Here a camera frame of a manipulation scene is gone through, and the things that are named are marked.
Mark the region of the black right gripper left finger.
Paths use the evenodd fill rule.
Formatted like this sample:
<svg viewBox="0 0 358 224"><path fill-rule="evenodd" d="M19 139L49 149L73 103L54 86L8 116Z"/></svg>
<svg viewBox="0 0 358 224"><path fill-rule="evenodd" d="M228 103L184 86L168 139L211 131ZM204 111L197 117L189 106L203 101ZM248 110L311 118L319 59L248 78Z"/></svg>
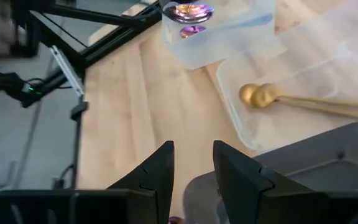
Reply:
<svg viewBox="0 0 358 224"><path fill-rule="evenodd" d="M174 183L174 143L163 143L110 188L122 195L114 203L113 224L168 224Z"/></svg>

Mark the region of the iridescent rainbow spoon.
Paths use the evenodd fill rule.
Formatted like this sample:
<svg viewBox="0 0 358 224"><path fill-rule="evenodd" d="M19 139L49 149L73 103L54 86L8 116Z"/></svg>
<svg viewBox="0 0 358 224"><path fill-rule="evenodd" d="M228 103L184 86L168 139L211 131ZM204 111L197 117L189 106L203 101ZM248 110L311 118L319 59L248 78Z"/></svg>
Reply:
<svg viewBox="0 0 358 224"><path fill-rule="evenodd" d="M209 20L214 14L214 8L209 4L174 4L165 6L163 14L179 24L199 24Z"/></svg>

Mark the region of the dark grey plastic bin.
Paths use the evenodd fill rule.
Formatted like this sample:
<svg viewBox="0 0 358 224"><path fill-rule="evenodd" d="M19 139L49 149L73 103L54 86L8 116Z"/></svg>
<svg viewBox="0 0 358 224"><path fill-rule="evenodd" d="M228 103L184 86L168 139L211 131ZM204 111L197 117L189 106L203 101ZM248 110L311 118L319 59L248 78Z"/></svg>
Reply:
<svg viewBox="0 0 358 224"><path fill-rule="evenodd" d="M326 195L322 222L308 224L358 224L358 122L250 158ZM183 208L186 224L230 224L215 170L188 184Z"/></svg>

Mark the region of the white light bar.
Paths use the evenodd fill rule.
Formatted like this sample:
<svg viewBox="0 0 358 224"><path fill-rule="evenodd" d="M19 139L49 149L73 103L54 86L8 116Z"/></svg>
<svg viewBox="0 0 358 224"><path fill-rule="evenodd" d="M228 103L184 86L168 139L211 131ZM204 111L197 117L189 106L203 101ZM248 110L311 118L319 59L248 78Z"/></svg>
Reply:
<svg viewBox="0 0 358 224"><path fill-rule="evenodd" d="M49 49L55 58L55 61L58 63L58 66L62 70L64 76L69 81L72 89L78 96L83 96L85 93L84 86L79 76L76 74L73 67L69 63L68 59L65 57L64 53L55 45L52 45Z"/></svg>

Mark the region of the small clear plastic bin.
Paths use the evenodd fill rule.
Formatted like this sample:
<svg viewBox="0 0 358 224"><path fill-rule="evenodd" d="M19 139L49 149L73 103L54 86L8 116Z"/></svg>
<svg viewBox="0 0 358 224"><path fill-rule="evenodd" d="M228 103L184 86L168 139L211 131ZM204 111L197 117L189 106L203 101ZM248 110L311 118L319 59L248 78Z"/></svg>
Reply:
<svg viewBox="0 0 358 224"><path fill-rule="evenodd" d="M172 0L164 7L186 3L214 8L213 16L199 24L162 17L163 43L187 69L226 59L274 35L277 0Z"/></svg>

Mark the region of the black aluminium frame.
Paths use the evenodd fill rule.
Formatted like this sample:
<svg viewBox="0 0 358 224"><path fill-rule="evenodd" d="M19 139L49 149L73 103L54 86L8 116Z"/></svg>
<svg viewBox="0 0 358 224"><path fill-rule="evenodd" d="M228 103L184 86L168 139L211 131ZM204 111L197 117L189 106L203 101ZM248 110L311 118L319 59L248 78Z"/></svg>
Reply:
<svg viewBox="0 0 358 224"><path fill-rule="evenodd" d="M145 8L133 16L117 16L104 12L90 11L86 9L65 6L57 4L57 0L53 0L51 3L47 3L46 0L39 1L41 6L38 8L33 7L32 10L38 12L43 17L45 17L47 14L52 14L55 16L116 26L115 29L102 37L102 39L98 40L96 43L90 45L89 47L85 47L85 49L83 49L81 52L78 52L68 43L66 43L65 40L63 40L59 35L54 33L51 28L47 27L35 15L33 15L31 12L28 13L28 19L34 23L36 28L39 29L37 31L37 35L40 37L41 43L49 48L52 45L57 46L64 53L65 57L68 59L74 71L79 76L83 85L86 83L85 70L87 68L107 56L107 54L128 43L130 40L143 33L149 27L152 27L156 23L160 22L163 16L163 12L160 8L158 0L151 3L139 1L138 3L145 6ZM60 67L56 68L52 74L44 79L43 83L39 82L35 85L39 95L36 97L36 99L33 99L27 103L28 107L40 101L49 93L60 89L66 82L68 82L68 80L64 76ZM70 119L76 123L73 162L68 167L72 171L70 182L71 189L76 187L78 175L82 115L89 108L89 103L84 100L84 95L78 96L78 104L70 111Z"/></svg>

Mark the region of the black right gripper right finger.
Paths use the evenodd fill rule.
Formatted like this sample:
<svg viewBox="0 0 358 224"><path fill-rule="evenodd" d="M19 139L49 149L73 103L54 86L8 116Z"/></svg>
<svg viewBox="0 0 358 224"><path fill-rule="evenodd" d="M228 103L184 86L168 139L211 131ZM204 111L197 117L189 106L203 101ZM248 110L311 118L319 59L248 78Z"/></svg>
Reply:
<svg viewBox="0 0 358 224"><path fill-rule="evenodd" d="M325 194L264 167L223 141L213 143L213 162L230 224L322 222Z"/></svg>

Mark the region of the gold spoon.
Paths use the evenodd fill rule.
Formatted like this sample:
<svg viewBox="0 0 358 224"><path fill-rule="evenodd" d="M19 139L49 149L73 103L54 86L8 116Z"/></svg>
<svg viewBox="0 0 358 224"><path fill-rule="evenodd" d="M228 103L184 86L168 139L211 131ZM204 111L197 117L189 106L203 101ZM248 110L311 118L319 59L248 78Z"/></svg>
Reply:
<svg viewBox="0 0 358 224"><path fill-rule="evenodd" d="M358 113L334 110L323 106L333 105L358 108L358 102L356 101L288 96L284 95L273 83L264 83L254 88L250 94L249 102L254 108L266 108L273 103L282 103L284 105L358 119Z"/></svg>
<svg viewBox="0 0 358 224"><path fill-rule="evenodd" d="M273 83L264 83L262 85L256 85L253 83L245 84L239 89L239 98L244 103L254 108L266 107L278 100L307 101L327 105L358 107L358 102L356 101L338 99L325 100L321 98L286 95Z"/></svg>

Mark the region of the large clear plastic bin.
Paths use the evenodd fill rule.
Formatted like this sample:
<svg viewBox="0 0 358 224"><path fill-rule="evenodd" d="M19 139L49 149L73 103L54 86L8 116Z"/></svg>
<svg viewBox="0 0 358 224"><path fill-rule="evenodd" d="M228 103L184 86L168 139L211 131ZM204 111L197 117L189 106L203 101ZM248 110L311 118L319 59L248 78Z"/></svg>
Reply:
<svg viewBox="0 0 358 224"><path fill-rule="evenodd" d="M358 101L358 0L300 0L269 42L225 60L218 83L239 139L260 153L351 120L280 104L247 107L239 89L274 83L287 95Z"/></svg>

